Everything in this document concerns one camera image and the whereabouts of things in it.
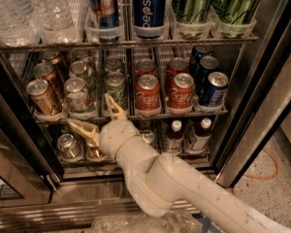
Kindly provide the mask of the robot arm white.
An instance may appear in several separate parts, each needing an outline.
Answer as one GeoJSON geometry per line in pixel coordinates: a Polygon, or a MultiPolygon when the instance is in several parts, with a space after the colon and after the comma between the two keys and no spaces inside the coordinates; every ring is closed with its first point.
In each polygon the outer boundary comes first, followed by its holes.
{"type": "Polygon", "coordinates": [[[179,157],[158,152],[113,98],[105,98],[112,120],[103,127],[74,118],[67,122],[121,167],[128,191],[146,214],[161,217],[185,200],[226,233],[291,233],[179,157]]]}

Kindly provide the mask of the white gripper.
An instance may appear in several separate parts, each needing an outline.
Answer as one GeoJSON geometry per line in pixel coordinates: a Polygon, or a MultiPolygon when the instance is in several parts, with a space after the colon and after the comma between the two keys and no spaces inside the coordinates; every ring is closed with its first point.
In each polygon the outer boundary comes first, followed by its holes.
{"type": "Polygon", "coordinates": [[[139,136],[137,127],[127,118],[124,110],[113,100],[109,93],[105,94],[105,102],[112,121],[104,125],[101,132],[97,125],[68,118],[72,130],[80,134],[94,147],[100,146],[102,153],[115,160],[116,153],[132,137],[139,136]]]}

